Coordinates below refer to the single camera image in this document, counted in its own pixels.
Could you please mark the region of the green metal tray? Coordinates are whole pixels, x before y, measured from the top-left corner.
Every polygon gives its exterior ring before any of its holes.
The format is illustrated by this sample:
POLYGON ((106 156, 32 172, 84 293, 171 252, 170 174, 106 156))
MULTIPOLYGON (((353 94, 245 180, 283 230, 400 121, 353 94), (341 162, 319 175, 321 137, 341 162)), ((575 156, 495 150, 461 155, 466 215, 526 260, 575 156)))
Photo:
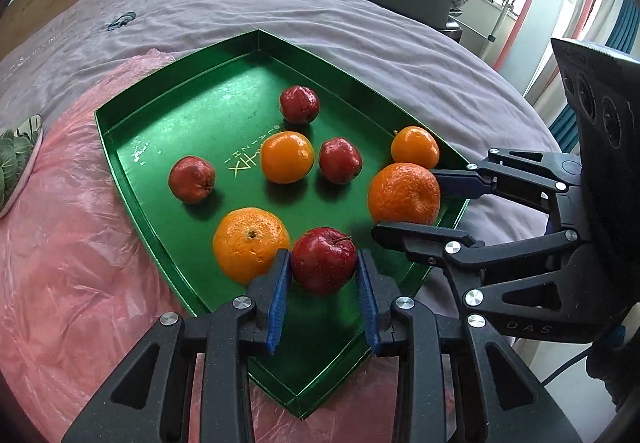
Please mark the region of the green metal tray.
POLYGON ((372 253, 378 270, 414 296, 430 271, 371 237, 367 207, 371 178, 390 163, 390 143, 416 114, 320 57, 262 30, 239 34, 183 57, 130 86, 96 111, 96 127, 114 184, 158 270, 192 314, 213 312, 242 286, 221 272, 213 237, 221 219, 245 207, 267 210, 292 238, 329 226, 372 253), (286 129, 278 99, 293 85, 320 99, 304 134, 314 146, 345 137, 363 168, 352 183, 328 183, 318 170, 290 185, 269 182, 259 151, 286 129), (186 156, 216 171, 210 195, 178 200, 168 174, 186 156))

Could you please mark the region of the teal right curtain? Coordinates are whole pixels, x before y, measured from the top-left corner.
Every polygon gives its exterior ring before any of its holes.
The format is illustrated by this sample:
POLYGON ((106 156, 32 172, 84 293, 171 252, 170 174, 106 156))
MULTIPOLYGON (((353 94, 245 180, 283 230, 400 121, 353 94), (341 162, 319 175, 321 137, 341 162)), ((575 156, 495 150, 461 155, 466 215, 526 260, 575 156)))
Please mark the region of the teal right curtain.
POLYGON ((629 54, 639 29, 639 9, 634 0, 623 0, 610 36, 605 42, 613 50, 629 54))

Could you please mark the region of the shiny red apple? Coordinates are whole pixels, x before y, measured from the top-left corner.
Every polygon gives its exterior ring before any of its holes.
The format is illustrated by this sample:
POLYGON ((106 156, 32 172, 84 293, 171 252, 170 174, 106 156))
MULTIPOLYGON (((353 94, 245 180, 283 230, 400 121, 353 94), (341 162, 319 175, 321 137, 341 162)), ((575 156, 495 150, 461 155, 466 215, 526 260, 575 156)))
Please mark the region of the shiny red apple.
POLYGON ((291 273, 310 293, 332 295, 352 278, 357 260, 352 238, 332 227, 317 227, 293 246, 291 273))

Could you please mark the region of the smooth orange with stem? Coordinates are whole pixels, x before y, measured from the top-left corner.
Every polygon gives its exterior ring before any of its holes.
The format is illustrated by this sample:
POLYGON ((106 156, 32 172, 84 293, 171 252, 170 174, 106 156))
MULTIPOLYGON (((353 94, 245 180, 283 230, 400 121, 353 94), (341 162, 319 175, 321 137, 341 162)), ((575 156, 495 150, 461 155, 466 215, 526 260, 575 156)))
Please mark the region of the smooth orange with stem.
POLYGON ((213 237, 221 272, 243 286, 265 275, 280 249, 290 248, 291 238, 280 218, 255 207, 226 214, 213 237))

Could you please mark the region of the lilac bed duvet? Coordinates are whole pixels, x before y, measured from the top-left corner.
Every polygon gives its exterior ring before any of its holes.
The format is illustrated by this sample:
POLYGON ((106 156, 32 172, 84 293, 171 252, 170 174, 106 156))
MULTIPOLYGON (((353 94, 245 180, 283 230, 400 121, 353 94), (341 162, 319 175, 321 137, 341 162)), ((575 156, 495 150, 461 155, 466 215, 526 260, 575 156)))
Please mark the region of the lilac bed duvet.
POLYGON ((80 0, 2 60, 1 122, 41 114, 46 132, 85 92, 149 51, 172 59, 262 29, 379 91, 465 158, 491 147, 555 151, 523 96, 464 47, 360 0, 80 0), (107 25, 127 12, 125 27, 107 25))

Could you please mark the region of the small dark red apple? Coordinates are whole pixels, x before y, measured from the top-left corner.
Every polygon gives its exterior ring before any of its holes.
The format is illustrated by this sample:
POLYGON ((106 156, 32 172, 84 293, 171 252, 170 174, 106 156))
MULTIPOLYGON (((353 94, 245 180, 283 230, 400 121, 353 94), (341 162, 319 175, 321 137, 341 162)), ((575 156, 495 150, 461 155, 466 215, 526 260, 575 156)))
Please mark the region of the small dark red apple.
POLYGON ((216 171, 207 160, 198 156, 179 159, 168 174, 171 194, 185 204, 200 203, 215 187, 216 171))

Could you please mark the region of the white round plate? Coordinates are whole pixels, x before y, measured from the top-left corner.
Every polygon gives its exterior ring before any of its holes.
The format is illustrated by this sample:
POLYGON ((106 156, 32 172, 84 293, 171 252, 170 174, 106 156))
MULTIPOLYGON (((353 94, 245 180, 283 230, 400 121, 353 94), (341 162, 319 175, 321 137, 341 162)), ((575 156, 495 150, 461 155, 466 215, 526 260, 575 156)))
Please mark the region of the white round plate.
POLYGON ((0 138, 0 204, 6 216, 20 197, 35 166, 43 139, 42 118, 32 114, 16 129, 7 129, 0 138))

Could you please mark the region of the green leafy vegetable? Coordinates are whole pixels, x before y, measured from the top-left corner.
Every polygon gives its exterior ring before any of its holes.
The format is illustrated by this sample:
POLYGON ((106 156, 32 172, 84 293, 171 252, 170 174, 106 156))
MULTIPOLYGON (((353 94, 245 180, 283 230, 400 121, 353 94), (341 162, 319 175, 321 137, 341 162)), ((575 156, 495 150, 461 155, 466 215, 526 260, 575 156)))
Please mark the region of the green leafy vegetable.
POLYGON ((12 131, 1 134, 1 207, 9 202, 15 192, 18 180, 25 171, 34 146, 35 143, 27 134, 15 134, 12 131))

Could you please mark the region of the small orange mandarin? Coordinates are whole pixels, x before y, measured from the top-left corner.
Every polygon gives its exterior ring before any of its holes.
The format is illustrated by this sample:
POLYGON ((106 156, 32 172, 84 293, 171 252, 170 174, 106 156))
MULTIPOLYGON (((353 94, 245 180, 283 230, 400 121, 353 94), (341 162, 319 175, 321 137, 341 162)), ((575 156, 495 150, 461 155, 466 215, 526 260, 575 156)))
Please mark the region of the small orange mandarin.
POLYGON ((390 144, 390 155, 395 162, 410 162, 433 169, 439 162, 439 146, 434 136, 420 126, 406 126, 390 144))

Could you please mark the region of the tiny red apple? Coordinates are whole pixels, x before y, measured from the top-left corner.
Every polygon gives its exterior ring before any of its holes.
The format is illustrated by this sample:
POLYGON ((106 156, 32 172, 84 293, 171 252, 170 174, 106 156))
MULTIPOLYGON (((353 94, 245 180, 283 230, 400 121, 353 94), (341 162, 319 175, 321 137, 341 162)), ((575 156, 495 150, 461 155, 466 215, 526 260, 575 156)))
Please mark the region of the tiny red apple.
POLYGON ((293 124, 309 124, 318 117, 320 99, 314 90, 303 85, 293 85, 279 97, 283 118, 293 124))

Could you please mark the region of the small orange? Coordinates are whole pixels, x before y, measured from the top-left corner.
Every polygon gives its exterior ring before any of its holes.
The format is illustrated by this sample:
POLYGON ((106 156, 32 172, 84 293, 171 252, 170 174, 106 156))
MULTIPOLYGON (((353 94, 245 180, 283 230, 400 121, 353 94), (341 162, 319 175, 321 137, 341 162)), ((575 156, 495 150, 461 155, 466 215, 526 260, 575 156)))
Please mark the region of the small orange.
POLYGON ((262 173, 269 182, 293 184, 310 172, 314 165, 314 148, 305 135, 283 131, 262 142, 259 159, 262 173))

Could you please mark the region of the large textured orange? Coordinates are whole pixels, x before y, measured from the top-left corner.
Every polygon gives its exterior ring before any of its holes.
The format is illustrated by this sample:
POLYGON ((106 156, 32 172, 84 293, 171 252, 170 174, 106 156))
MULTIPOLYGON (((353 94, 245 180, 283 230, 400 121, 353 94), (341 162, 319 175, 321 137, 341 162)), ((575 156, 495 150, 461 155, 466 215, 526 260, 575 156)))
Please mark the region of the large textured orange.
POLYGON ((440 188, 429 169, 410 162, 394 162, 372 178, 367 206, 374 223, 433 225, 440 210, 440 188))

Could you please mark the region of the pink plastic sheet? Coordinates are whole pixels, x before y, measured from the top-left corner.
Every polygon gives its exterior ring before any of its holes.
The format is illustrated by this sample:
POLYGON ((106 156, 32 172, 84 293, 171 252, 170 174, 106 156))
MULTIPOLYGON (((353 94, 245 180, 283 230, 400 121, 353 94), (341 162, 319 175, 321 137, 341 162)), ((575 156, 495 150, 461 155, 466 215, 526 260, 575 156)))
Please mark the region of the pink plastic sheet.
POLYGON ((1 222, 1 372, 8 397, 48 442, 160 314, 178 302, 132 226, 94 112, 172 61, 127 60, 51 125, 1 222))

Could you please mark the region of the dark object on duvet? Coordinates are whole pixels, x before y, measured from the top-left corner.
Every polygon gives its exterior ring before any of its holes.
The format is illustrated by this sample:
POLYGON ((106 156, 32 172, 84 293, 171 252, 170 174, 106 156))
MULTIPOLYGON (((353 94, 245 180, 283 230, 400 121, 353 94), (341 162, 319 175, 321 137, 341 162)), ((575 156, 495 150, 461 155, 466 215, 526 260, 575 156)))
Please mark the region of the dark object on duvet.
POLYGON ((136 18, 137 18, 137 14, 135 12, 124 13, 119 17, 115 18, 112 22, 110 22, 107 25, 106 30, 113 31, 113 30, 125 27, 126 25, 130 24, 131 21, 134 21, 136 18))

